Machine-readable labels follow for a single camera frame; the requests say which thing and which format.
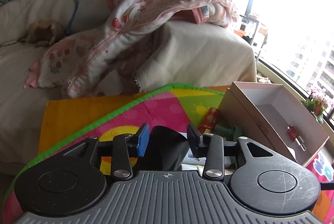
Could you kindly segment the brown toy figure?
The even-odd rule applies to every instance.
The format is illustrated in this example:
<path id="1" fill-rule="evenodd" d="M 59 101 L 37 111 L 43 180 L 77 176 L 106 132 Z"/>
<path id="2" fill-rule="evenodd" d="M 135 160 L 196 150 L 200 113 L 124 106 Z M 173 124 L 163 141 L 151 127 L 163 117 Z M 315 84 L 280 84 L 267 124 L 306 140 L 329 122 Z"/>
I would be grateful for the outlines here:
<path id="1" fill-rule="evenodd" d="M 36 47 L 48 47 L 64 37 L 65 29 L 59 21 L 41 19 L 29 25 L 24 41 L 32 43 Z"/>

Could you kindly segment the green plastic toy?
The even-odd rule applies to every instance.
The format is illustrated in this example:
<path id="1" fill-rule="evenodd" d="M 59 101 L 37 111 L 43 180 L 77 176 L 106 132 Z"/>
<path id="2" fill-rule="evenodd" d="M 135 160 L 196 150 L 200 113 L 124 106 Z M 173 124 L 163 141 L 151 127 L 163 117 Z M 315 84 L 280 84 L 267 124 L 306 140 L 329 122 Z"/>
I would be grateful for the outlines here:
<path id="1" fill-rule="evenodd" d="M 233 126 L 232 128 L 226 128 L 220 125 L 216 125 L 213 133 L 223 138 L 226 138 L 227 141 L 234 142 L 236 142 L 238 138 L 242 136 L 242 130 L 240 127 L 237 126 Z"/>

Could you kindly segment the pink cardboard box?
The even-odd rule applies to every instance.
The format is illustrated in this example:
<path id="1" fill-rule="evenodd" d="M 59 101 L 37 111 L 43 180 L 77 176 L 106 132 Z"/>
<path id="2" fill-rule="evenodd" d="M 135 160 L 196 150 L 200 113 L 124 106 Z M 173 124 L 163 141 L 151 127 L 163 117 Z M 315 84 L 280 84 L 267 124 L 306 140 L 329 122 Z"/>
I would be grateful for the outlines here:
<path id="1" fill-rule="evenodd" d="M 233 82 L 219 105 L 229 126 L 283 156 L 307 166 L 325 146 L 329 135 L 312 114 L 284 86 Z M 306 151 L 287 134 L 293 125 Z"/>

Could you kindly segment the pink floral baby blanket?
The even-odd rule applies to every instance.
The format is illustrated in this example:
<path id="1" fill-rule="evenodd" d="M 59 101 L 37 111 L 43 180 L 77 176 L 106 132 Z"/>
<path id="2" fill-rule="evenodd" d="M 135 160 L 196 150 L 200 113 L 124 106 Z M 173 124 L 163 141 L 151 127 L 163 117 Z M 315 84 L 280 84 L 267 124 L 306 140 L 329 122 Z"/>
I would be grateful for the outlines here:
<path id="1" fill-rule="evenodd" d="M 44 52 L 29 68 L 25 87 L 62 87 L 64 96 L 81 97 L 100 81 L 109 64 L 178 13 L 196 24 L 226 28 L 237 21 L 232 0 L 110 0 L 111 14 L 98 28 L 72 34 Z"/>

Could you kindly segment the beige covered sofa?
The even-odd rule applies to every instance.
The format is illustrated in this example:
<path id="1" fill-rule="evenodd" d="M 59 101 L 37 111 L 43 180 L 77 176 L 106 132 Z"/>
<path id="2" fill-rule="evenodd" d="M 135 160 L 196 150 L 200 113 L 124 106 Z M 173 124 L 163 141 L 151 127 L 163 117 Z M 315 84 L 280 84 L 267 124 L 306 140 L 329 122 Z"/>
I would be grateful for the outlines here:
<path id="1" fill-rule="evenodd" d="M 109 1 L 104 23 L 111 14 Z M 250 45 L 231 29 L 196 24 L 182 11 L 121 52 L 99 83 L 83 96 L 150 92 L 168 84 L 197 87 L 254 82 L 256 65 Z M 62 87 L 25 87 L 29 68 L 50 47 L 13 42 L 1 46 L 1 173 L 17 174 L 37 156 L 46 104 L 69 98 Z"/>

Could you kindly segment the pink flower pot plant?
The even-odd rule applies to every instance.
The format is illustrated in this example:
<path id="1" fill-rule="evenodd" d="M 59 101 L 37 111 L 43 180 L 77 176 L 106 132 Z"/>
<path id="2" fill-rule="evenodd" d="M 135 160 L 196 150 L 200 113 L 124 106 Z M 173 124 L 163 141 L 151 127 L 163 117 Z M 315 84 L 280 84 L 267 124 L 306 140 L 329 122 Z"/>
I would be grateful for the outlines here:
<path id="1" fill-rule="evenodd" d="M 307 99 L 301 100 L 301 104 L 313 115 L 319 124 L 323 124 L 325 112 L 333 111 L 333 97 L 327 94 L 327 89 L 318 84 L 308 83 Z"/>

